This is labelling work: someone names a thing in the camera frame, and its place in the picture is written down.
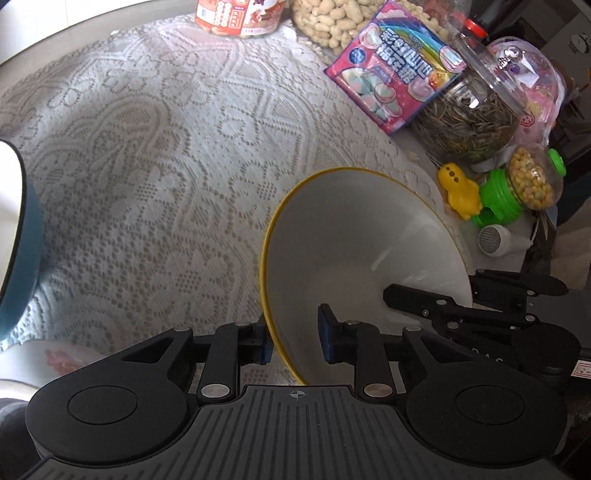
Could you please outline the blue enamel bowl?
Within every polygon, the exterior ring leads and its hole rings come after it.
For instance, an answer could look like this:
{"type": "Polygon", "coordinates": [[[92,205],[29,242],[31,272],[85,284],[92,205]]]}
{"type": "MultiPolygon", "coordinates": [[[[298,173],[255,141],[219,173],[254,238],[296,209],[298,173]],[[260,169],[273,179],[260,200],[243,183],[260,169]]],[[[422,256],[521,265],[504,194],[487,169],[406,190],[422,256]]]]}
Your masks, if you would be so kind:
{"type": "Polygon", "coordinates": [[[16,327],[36,288],[44,235],[39,197],[24,161],[1,142],[1,337],[16,327]]]}

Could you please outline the white lace tablecloth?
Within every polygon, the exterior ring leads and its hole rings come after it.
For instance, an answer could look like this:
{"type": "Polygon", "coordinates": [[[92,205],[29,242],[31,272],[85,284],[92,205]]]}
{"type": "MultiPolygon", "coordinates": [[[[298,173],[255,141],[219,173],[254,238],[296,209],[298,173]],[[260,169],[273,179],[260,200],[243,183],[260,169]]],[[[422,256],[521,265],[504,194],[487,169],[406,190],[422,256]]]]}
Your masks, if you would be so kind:
{"type": "Polygon", "coordinates": [[[259,316],[259,253],[281,199],[315,172],[384,173],[435,211],[435,182],[283,26],[212,36],[189,16],[111,35],[24,75],[1,135],[40,200],[40,276],[9,348],[112,354],[181,322],[259,316]]]}

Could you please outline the yellow duck toy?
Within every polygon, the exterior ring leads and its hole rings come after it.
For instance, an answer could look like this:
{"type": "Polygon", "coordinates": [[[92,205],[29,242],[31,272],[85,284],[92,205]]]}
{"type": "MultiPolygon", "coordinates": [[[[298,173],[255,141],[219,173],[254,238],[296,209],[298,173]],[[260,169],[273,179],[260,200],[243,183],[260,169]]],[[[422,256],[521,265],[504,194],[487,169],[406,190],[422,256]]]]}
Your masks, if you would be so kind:
{"type": "Polygon", "coordinates": [[[480,214],[483,204],[479,185],[455,163],[444,164],[437,173],[438,182],[447,193],[447,203],[467,221],[480,214]]]}

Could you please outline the pink marshmallow bag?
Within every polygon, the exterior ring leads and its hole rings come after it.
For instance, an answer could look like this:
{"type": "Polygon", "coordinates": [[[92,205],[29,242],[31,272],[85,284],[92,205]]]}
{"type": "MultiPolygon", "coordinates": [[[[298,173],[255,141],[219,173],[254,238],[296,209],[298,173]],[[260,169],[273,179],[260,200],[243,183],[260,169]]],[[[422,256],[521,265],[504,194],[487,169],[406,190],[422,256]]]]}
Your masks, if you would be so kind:
{"type": "Polygon", "coordinates": [[[379,126],[392,135],[465,70],[452,47],[469,1],[387,1],[325,69],[379,126]]]}

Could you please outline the small peanut jar red label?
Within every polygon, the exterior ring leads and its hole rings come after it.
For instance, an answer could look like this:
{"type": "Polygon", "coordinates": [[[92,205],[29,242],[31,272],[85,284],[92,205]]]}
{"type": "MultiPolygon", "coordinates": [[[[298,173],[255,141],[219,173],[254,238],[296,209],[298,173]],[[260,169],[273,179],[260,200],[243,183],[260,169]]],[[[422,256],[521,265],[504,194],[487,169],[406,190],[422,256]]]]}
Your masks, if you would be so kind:
{"type": "Polygon", "coordinates": [[[198,0],[195,23],[218,36],[266,35],[280,24],[283,0],[198,0]]]}

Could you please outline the pink clear plastic bag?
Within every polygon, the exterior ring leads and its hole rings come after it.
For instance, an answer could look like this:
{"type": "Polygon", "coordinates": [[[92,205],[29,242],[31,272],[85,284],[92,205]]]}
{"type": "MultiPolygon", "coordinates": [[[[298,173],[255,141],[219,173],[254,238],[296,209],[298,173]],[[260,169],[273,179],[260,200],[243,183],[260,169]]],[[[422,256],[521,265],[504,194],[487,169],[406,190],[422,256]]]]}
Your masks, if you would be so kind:
{"type": "Polygon", "coordinates": [[[497,39],[488,50],[526,100],[526,115],[516,133],[517,141],[547,146],[565,99],[562,75],[539,49],[516,37],[497,39]]]}

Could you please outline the white bowl yellow rim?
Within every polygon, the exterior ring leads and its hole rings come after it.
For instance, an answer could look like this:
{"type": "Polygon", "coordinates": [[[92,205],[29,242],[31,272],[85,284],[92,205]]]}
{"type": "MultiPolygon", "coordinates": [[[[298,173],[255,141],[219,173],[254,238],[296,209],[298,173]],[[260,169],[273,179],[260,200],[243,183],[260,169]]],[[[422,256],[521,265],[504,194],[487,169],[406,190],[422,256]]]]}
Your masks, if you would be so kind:
{"type": "Polygon", "coordinates": [[[322,304],[341,322],[366,322],[386,334],[429,328],[386,306],[391,284],[473,304],[461,243],[425,200],[391,177],[353,167],[315,173],[287,193],[264,235],[259,291],[276,349],[298,381],[353,381],[351,366],[322,356],[322,304]]]}

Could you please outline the green candy dispenser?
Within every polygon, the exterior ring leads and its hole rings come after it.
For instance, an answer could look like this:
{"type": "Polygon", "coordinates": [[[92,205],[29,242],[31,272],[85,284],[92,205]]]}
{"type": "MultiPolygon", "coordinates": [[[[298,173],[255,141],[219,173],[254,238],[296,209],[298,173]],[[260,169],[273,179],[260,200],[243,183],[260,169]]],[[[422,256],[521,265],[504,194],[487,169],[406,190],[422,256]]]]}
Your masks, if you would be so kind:
{"type": "Polygon", "coordinates": [[[480,183],[483,209],[473,217],[479,228],[511,224],[528,210],[547,210],[562,195],[566,166],[555,149],[512,145],[504,158],[480,183]]]}

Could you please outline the large clear peanut jar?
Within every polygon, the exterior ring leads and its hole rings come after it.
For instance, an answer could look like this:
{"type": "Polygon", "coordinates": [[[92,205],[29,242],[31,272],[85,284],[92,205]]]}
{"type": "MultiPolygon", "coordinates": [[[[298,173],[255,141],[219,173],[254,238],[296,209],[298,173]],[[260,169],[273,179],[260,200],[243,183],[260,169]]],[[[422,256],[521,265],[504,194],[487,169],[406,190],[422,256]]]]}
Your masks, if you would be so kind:
{"type": "MultiPolygon", "coordinates": [[[[318,50],[342,53],[387,1],[317,0],[290,3],[291,20],[301,37],[318,50]]],[[[471,1],[395,1],[431,32],[448,40],[462,29],[471,1]]]]}

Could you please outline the sunflower seed jar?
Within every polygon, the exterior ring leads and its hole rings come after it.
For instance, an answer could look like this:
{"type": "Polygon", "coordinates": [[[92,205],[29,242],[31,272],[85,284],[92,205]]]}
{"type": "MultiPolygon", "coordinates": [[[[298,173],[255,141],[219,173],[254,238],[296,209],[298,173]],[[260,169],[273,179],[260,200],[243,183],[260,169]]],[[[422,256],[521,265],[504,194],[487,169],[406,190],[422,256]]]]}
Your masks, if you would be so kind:
{"type": "Polygon", "coordinates": [[[476,165],[503,150],[526,115],[526,96],[479,40],[451,41],[465,70],[410,123],[415,138],[439,163],[476,165]]]}

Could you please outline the floral white plate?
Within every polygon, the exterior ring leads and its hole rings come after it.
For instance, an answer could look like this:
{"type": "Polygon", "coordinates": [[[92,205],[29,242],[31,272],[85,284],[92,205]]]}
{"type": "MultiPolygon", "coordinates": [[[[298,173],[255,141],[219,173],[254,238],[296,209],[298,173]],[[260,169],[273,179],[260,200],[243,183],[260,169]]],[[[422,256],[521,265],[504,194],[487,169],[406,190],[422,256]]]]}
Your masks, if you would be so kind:
{"type": "Polygon", "coordinates": [[[12,345],[1,353],[1,379],[41,388],[103,358],[102,354],[82,345],[30,340],[12,345]]]}

